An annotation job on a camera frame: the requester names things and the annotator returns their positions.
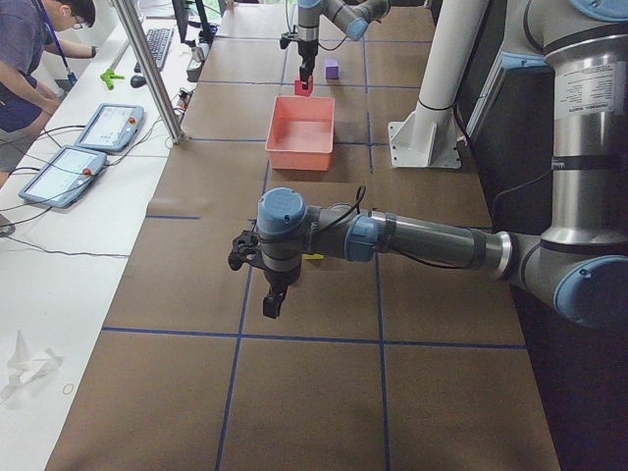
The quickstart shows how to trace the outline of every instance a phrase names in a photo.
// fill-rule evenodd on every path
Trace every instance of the person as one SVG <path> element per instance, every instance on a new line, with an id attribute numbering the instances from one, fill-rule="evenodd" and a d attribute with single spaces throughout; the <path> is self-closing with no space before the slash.
<path id="1" fill-rule="evenodd" d="M 61 55 L 41 6 L 55 31 L 91 27 L 96 20 L 92 0 L 0 0 L 0 130 L 19 137 L 37 137 L 60 104 L 31 75 L 44 50 Z M 97 50 L 61 38 L 59 44 L 71 58 L 92 58 Z"/>

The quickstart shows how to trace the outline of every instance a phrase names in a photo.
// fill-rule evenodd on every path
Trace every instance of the white table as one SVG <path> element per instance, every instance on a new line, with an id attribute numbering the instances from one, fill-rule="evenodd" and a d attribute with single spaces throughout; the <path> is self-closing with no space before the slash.
<path id="1" fill-rule="evenodd" d="M 145 22 L 145 27 L 171 26 L 172 21 Z M 159 118 L 148 86 L 131 88 L 136 59 L 127 48 L 116 66 L 124 80 L 114 80 L 108 90 L 100 80 L 126 44 L 118 26 L 85 70 L 71 93 L 46 127 L 85 125 L 103 102 L 130 103 L 144 107 L 141 139 Z M 173 40 L 162 73 L 170 96 L 183 87 L 185 67 L 190 59 L 186 46 Z M 59 144 L 72 144 L 77 131 L 53 132 Z M 164 169 L 172 142 L 158 123 L 150 138 L 132 149 L 120 165 L 109 168 L 85 196 L 66 210 L 51 210 L 30 222 L 17 224 L 12 237 L 66 252 L 120 254 L 87 256 L 51 254 L 0 238 L 0 390 L 9 380 L 7 361 L 16 347 L 18 331 L 30 352 L 50 347 L 63 357 L 62 366 L 39 380 L 18 389 L 0 403 L 0 456 L 3 470 L 41 471 L 61 433 L 85 365 L 100 332 L 102 322 L 127 264 L 127 258 L 141 227 L 146 206 Z M 41 167 L 58 145 L 50 138 L 36 141 L 20 167 Z M 13 175 L 0 189 L 0 213 L 12 222 L 32 218 L 44 208 L 19 206 L 18 192 L 31 178 Z"/>

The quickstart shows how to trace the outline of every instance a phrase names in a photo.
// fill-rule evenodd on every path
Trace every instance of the crumpled paper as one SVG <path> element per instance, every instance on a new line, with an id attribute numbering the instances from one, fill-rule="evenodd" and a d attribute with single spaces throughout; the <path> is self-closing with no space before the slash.
<path id="1" fill-rule="evenodd" d="M 47 377 L 58 370 L 63 363 L 63 357 L 57 356 L 52 348 L 31 355 L 22 332 L 18 331 L 16 351 L 9 361 L 9 384 L 0 392 L 0 404 L 9 399 L 20 388 L 34 381 Z"/>

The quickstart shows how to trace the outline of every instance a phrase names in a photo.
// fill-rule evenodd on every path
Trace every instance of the green object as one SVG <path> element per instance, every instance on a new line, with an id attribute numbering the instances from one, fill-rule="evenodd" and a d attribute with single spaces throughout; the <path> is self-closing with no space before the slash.
<path id="1" fill-rule="evenodd" d="M 100 75 L 100 79 L 105 82 L 108 90 L 114 89 L 114 79 L 124 79 L 124 76 L 117 76 L 112 69 L 107 69 L 104 74 Z"/>

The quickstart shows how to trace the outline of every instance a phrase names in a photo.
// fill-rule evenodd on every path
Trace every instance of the ur robot arm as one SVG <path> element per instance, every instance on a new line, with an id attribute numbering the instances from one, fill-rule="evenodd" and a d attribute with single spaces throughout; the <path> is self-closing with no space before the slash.
<path id="1" fill-rule="evenodd" d="M 356 6 L 342 0 L 298 0 L 298 27 L 296 41 L 302 58 L 299 80 L 302 90 L 311 93 L 310 78 L 314 72 L 318 54 L 318 31 L 321 15 L 325 15 L 351 40 L 360 39 L 371 22 L 383 18 L 391 8 L 391 0 L 366 0 Z M 282 48 L 289 45 L 282 41 Z"/>
<path id="2" fill-rule="evenodd" d="M 303 253 L 367 262 L 374 252 L 482 270 L 527 289 L 578 324 L 610 327 L 628 321 L 628 257 L 540 251 L 539 238 L 447 226 L 336 205 L 307 206 L 289 188 L 275 188 L 258 204 L 256 228 L 234 240 L 233 270 L 247 263 L 270 284 L 263 313 L 277 318 L 288 287 L 299 277 Z"/>
<path id="3" fill-rule="evenodd" d="M 329 4 L 320 5 L 316 19 L 303 15 L 313 30 Z M 628 2 L 509 0 L 502 51 L 510 63 L 555 71 L 548 229 L 487 234 L 358 214 L 357 205 L 307 206 L 294 191 L 276 188 L 261 198 L 256 228 L 234 240 L 229 257 L 235 270 L 244 263 L 264 270 L 271 286 L 265 315 L 279 316 L 302 253 L 367 261 L 377 251 L 486 271 L 583 326 L 628 325 Z M 315 55 L 304 56 L 305 79 Z"/>

